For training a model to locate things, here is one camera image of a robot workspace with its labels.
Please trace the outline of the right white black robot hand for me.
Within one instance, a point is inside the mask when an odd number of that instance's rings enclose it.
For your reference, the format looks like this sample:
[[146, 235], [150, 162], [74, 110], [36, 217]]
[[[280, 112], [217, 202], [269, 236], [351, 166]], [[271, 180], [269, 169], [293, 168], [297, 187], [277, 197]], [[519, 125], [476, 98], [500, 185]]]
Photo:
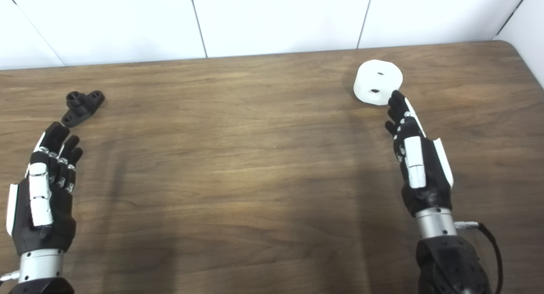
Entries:
[[412, 216], [430, 208], [452, 209], [454, 177], [441, 139], [427, 137], [410, 101], [398, 90], [388, 99], [386, 130], [404, 180], [401, 195]]

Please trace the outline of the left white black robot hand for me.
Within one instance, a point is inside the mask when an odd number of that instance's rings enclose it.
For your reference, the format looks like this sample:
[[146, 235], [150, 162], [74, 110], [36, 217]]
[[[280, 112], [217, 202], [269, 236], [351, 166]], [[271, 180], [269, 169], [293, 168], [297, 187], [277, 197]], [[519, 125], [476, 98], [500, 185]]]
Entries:
[[83, 156], [80, 139], [52, 122], [31, 153], [25, 176], [10, 186], [6, 230], [17, 255], [41, 249], [67, 252], [76, 235], [73, 191], [76, 165]]

